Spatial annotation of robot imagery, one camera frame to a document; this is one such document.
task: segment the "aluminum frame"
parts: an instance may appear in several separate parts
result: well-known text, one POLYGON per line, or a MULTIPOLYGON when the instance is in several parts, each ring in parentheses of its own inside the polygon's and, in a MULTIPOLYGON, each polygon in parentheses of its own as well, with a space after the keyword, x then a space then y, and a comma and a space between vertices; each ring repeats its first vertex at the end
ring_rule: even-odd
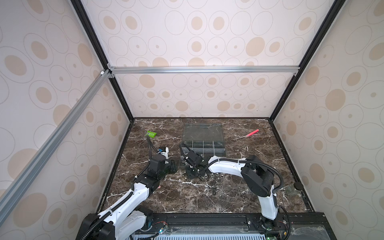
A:
POLYGON ((313 38, 313 41, 311 42, 307 52, 305 53, 303 59, 301 60, 299 66, 300 70, 297 72, 297 74, 293 75, 291 78, 291 81, 288 83, 287 88, 284 90, 283 95, 279 99, 279 102, 277 103, 275 109, 273 110, 270 119, 274 121, 277 117, 277 115, 280 113, 280 110, 283 108, 285 102, 287 101, 289 95, 293 91, 293 89, 296 86, 296 83, 299 81, 302 73, 305 71, 307 65, 315 55, 316 51, 318 50, 321 42, 323 41, 324 37, 327 35, 329 29, 331 28, 332 24, 334 23, 334 20, 339 15, 342 7, 345 5, 347 0, 335 0, 328 11, 327 15, 324 18, 324 21, 322 22, 319 30, 317 31, 315 37, 313 38))
POLYGON ((202 67, 111 67, 112 74, 132 73, 297 73, 299 66, 202 66, 202 67))
POLYGON ((64 120, 59 124, 59 126, 57 126, 56 130, 50 135, 44 145, 35 154, 34 158, 26 166, 24 171, 7 189, 6 194, 0 201, 0 226, 11 214, 16 204, 23 197, 33 180, 37 177, 57 147, 60 145, 61 141, 79 119, 97 91, 101 88, 103 83, 111 77, 109 70, 104 70, 101 73, 103 74, 100 74, 98 78, 93 81, 87 91, 69 111, 64 120))

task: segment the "red wire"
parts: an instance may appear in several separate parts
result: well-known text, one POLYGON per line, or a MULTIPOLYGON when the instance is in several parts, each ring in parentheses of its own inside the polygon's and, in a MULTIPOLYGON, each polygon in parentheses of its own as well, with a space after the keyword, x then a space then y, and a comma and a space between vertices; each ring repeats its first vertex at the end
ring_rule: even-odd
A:
POLYGON ((157 223, 155 223, 155 224, 158 224, 158 223, 163 223, 163 224, 168 225, 165 221, 159 221, 159 222, 157 222, 157 223))
POLYGON ((285 223, 283 223, 282 221, 278 221, 278 222, 281 222, 282 224, 284 224, 284 226, 285 226, 285 232, 287 232, 287 225, 285 225, 285 223))

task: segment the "aluminum rail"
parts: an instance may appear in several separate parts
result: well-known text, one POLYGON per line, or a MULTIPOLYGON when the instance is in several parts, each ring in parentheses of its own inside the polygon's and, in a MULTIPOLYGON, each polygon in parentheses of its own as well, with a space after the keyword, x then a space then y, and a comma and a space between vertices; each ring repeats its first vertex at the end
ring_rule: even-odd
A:
POLYGON ((12 210, 23 197, 28 187, 40 173, 44 165, 48 162, 52 154, 55 152, 61 141, 71 130, 78 118, 84 112, 88 104, 91 102, 97 91, 103 83, 111 77, 109 70, 104 70, 102 75, 93 81, 79 101, 73 106, 65 119, 57 126, 55 131, 46 140, 44 145, 35 154, 34 158, 19 175, 19 177, 7 189, 4 197, 0 201, 0 226, 4 223, 12 210))
POLYGON ((203 66, 203 67, 111 67, 112 74, 151 73, 297 73, 299 66, 203 66))

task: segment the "black frame edge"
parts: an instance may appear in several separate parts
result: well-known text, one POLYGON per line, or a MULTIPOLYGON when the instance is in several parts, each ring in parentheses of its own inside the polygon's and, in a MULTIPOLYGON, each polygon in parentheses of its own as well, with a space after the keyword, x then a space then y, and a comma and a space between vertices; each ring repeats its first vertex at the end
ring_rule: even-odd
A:
MULTIPOLYGON (((85 8, 83 4, 81 3, 81 0, 71 0, 71 3, 73 5, 73 8, 76 11, 77 16, 80 19, 81 24, 83 25, 83 28, 85 32, 87 33, 87 36, 89 38, 89 41, 91 42, 93 49, 95 50, 101 65, 104 69, 108 69, 109 72, 112 74, 111 70, 108 67, 108 59, 105 56, 105 53, 103 51, 103 48, 101 47, 100 41, 97 38, 96 32, 94 31, 91 21, 88 18, 88 15, 85 11, 85 8)), ((127 101, 125 100, 125 97, 122 94, 122 91, 119 87, 119 84, 115 78, 115 76, 112 74, 113 78, 110 78, 109 81, 111 82, 111 85, 119 98, 119 101, 124 109, 124 112, 127 114, 128 119, 132 122, 134 120, 133 115, 131 113, 131 110, 128 107, 127 101)))
MULTIPOLYGON (((135 117, 135 119, 164 119, 164 118, 169 118, 169 117, 135 117)), ((182 117, 172 117, 172 118, 169 118, 169 119, 259 119, 259 120, 266 120, 266 121, 269 121, 269 117, 265 117, 265 118, 246 118, 246 117, 240 117, 240 118, 211 118, 211 117, 196 117, 196 118, 192 118, 192 117, 188 117, 188 118, 182 118, 182 117)))
MULTIPOLYGON (((275 127, 275 124, 273 123, 272 120, 269 120, 269 124, 270 124, 270 126, 271 126, 271 128, 272 128, 272 132, 273 132, 273 134, 274 134, 274 136, 275 136, 275 138, 276 138, 276 140, 277 140, 277 142, 278 142, 278 144, 279 144, 279 146, 280 146, 280 149, 281 149, 281 151, 282 151, 282 153, 283 153, 283 156, 284 156, 284 158, 285 158, 285 161, 286 161, 287 164, 288 164, 289 170, 291 171, 291 173, 292 173, 292 175, 293 175, 293 179, 295 180, 295 182, 301 182, 300 177, 299 177, 299 175, 297 174, 296 169, 295 169, 295 167, 294 167, 294 165, 293 165, 293 163, 292 163, 292 160, 291 160, 291 158, 289 157, 287 150, 285 149, 285 146, 284 146, 284 144, 283 144, 283 141, 281 140, 280 135, 279 135, 279 133, 277 132, 277 129, 276 129, 276 127, 275 127)), ((307 208, 307 210, 308 210, 308 211, 311 211, 311 212, 315 212, 315 210, 314 210, 314 208, 313 208, 313 205, 312 205, 312 203, 311 203, 311 201, 310 201, 310 199, 309 199, 309 197, 308 197, 308 194, 307 194, 307 192, 305 191, 305 189, 301 192, 301 197, 303 198, 303 201, 304 201, 304 204, 305 204, 305 207, 307 208)))
POLYGON ((101 195, 101 200, 100 200, 99 205, 98 205, 98 207, 96 209, 96 213, 101 212, 101 210, 102 210, 102 208, 104 206, 105 200, 107 199, 107 195, 109 193, 109 190, 111 189, 113 179, 115 178, 115 174, 116 174, 116 171, 118 169, 122 153, 123 153, 123 151, 125 149, 125 145, 127 144, 129 134, 131 133, 134 121, 135 120, 132 120, 129 123, 128 129, 127 129, 127 133, 125 134, 125 137, 124 137, 124 139, 122 141, 122 144, 121 144, 121 147, 120 147, 120 150, 119 150, 119 153, 118 153, 118 155, 116 157, 115 163, 113 164, 111 174, 108 177, 107 184, 106 184, 106 186, 104 188, 103 194, 101 195))
POLYGON ((323 23, 321 24, 318 32, 316 33, 315 37, 313 38, 312 43, 310 44, 307 52, 305 53, 303 59, 301 60, 299 64, 299 71, 296 75, 294 75, 291 78, 291 81, 289 82, 287 88, 284 90, 283 95, 281 96, 279 102, 277 103, 275 109, 273 110, 270 119, 272 121, 275 120, 277 115, 279 114, 280 110, 282 109, 285 101, 288 99, 289 95, 293 91, 293 88, 295 87, 297 81, 301 77, 303 71, 306 69, 307 65, 311 61, 312 56, 316 52, 317 48, 319 47, 321 41, 323 40, 324 36, 328 32, 329 28, 331 27, 333 20, 336 18, 337 14, 339 13, 341 7, 343 6, 344 2, 346 0, 335 0, 327 13, 326 17, 324 18, 323 23))
MULTIPOLYGON (((322 212, 288 213, 290 221, 295 225, 322 225, 331 240, 337 240, 328 219, 322 212)), ((172 227, 244 227, 248 231, 256 230, 248 221, 259 219, 261 213, 206 213, 206 214, 178 214, 164 213, 153 214, 153 221, 166 221, 172 227)), ((137 230, 136 234, 155 234, 159 227, 154 227, 147 232, 137 230)))

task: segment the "metal grille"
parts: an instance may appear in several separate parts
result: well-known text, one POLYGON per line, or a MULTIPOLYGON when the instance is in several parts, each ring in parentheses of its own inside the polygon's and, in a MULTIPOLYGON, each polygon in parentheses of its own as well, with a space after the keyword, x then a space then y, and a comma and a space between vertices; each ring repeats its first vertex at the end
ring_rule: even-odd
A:
MULTIPOLYGON (((135 235, 134 240, 150 237, 151 235, 135 235)), ((157 236, 155 240, 266 240, 263 234, 240 233, 240 234, 166 234, 157 236)))

